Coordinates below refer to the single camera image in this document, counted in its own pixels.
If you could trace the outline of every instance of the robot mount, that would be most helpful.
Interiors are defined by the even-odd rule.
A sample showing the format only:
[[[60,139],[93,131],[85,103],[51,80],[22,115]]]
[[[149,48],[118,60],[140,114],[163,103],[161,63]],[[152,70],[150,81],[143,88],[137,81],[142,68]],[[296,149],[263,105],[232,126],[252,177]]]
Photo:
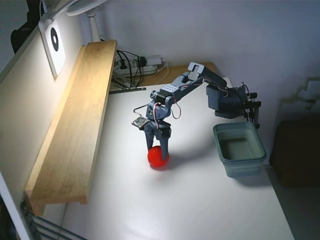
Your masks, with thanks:
[[[168,142],[171,136],[171,125],[164,119],[171,115],[173,104],[204,82],[208,83],[206,87],[208,107],[215,110],[216,116],[226,119],[244,116],[257,129],[260,127],[258,120],[261,102],[255,101],[258,94],[250,93],[247,85],[242,83],[239,87],[228,88],[227,82],[222,77],[198,63],[191,62],[188,70],[190,72],[178,76],[173,83],[165,85],[159,91],[151,92],[151,102],[135,109],[147,106],[146,116],[140,115],[132,124],[144,131],[148,150],[153,147],[154,137],[160,141],[163,161],[168,155]]]

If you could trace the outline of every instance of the wire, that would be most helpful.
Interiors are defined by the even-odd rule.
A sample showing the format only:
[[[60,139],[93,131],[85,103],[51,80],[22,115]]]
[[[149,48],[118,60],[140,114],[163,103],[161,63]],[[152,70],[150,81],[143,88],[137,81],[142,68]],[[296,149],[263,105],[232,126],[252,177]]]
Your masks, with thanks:
[[[139,67],[139,72],[140,72],[140,79],[139,79],[138,83],[135,86],[136,88],[139,87],[140,83],[142,83],[142,81],[143,81],[143,74],[141,72],[141,67]]]
[[[116,53],[119,55],[119,58],[120,58],[121,60],[123,60],[123,58],[122,58],[122,56],[120,55],[120,53],[119,53],[118,51],[116,51]]]
[[[117,72],[113,72],[114,75],[117,76],[117,78],[124,80],[125,82],[127,82],[128,84],[130,84],[131,87],[135,88],[135,86],[133,84],[130,83],[130,79],[125,78],[124,76],[122,76],[121,74],[117,73]]]
[[[128,87],[122,84],[121,82],[115,80],[114,78],[111,80],[112,83],[117,84],[120,86],[121,89],[127,89]]]
[[[179,119],[181,117],[182,110],[181,110],[181,107],[179,106],[179,104],[177,103],[177,100],[175,98],[174,98],[174,103],[178,106],[178,108],[180,110],[179,116],[176,117],[175,114],[174,114],[174,111],[172,111],[172,109],[171,109],[172,117],[177,120],[177,119]]]
[[[42,4],[42,0],[39,1],[39,16],[41,18],[42,14],[41,14],[41,4]]]
[[[141,72],[141,66],[139,66],[139,61],[136,60],[136,59],[133,59],[133,61],[136,61],[137,66],[138,66],[138,68],[136,69],[135,75],[134,75],[133,83],[135,83],[135,81],[136,81],[136,77],[137,77],[138,71],[140,72],[140,79],[137,82],[137,84],[135,85],[135,87],[137,88],[139,86],[139,84],[142,82],[142,72]]]
[[[249,88],[246,84],[242,83],[240,86],[238,86],[238,88],[236,90],[238,90],[239,88],[241,88],[242,86],[245,86],[246,90],[248,91],[248,94],[250,96],[250,91],[249,91]]]
[[[128,61],[129,70],[130,70],[130,83],[133,84],[133,82],[132,82],[132,69],[131,69],[131,64],[130,64],[129,58],[127,57],[127,55],[124,52],[122,52],[120,50],[117,50],[117,52],[121,53],[126,58],[126,60]]]
[[[154,76],[158,75],[163,69],[165,69],[166,66],[163,66],[157,73],[151,75],[151,76],[147,76],[145,77],[144,79],[150,79],[150,78],[153,78]]]
[[[157,82],[155,85],[159,85],[160,83],[162,83],[166,79],[166,77],[169,75],[168,62],[166,61],[165,63],[166,63],[166,70],[167,70],[166,75],[161,79],[161,81]]]
[[[130,52],[130,51],[125,51],[125,50],[119,50],[119,51],[124,52],[124,53],[127,53],[127,54],[131,54],[131,55],[136,56],[136,57],[138,57],[138,58],[141,58],[141,56],[139,56],[139,55],[137,55],[137,54],[135,54],[135,53],[133,53],[133,52]]]
[[[146,107],[146,106],[148,106],[148,104],[143,105],[143,106],[139,106],[139,107],[133,109],[133,112],[134,112],[135,114],[138,114],[140,117],[142,117],[142,115],[141,115],[139,112],[137,112],[137,110],[142,109],[142,108],[144,108],[144,107]]]
[[[158,123],[157,116],[156,116],[156,106],[158,106],[158,105],[161,105],[161,103],[160,103],[160,102],[156,102],[156,103],[153,105],[153,110],[152,110],[152,112],[153,112],[153,119],[154,119],[155,124],[156,124],[156,129],[159,129],[159,123]]]

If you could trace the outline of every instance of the white table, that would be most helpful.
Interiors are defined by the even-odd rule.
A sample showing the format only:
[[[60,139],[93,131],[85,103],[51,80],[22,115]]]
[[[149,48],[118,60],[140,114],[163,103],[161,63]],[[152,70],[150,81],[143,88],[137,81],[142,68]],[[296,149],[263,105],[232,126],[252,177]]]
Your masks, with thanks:
[[[264,169],[227,177],[213,126],[242,119],[216,117],[206,84],[179,102],[179,120],[167,119],[169,169],[150,168],[145,134],[131,122],[160,87],[109,96],[89,205],[69,204],[63,226],[89,240],[293,240]]]

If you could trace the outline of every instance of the gray-green container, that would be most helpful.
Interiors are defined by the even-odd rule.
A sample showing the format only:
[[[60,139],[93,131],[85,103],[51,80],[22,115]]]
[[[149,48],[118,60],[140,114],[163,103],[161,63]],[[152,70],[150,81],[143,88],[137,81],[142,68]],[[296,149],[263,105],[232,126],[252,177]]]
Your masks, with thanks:
[[[251,122],[217,124],[213,132],[219,157],[228,177],[259,173],[266,152]]]

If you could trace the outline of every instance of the electrical outlet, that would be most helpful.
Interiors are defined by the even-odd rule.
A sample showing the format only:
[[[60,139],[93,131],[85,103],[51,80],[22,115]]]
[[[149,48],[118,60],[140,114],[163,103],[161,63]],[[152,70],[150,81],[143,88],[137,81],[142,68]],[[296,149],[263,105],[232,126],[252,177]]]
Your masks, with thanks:
[[[134,77],[135,75],[140,76],[140,71],[139,68],[137,66],[137,63],[135,61],[130,61],[131,64],[131,72],[132,72],[132,76]],[[124,77],[129,77],[130,76],[130,69],[129,69],[129,65],[128,62],[126,61],[126,69],[120,69],[120,63],[118,62],[114,68],[113,71],[117,74],[121,74]],[[156,74],[158,72],[158,66],[157,65],[151,65],[151,66],[144,66],[141,68],[141,73],[143,75],[152,75],[152,74]]]

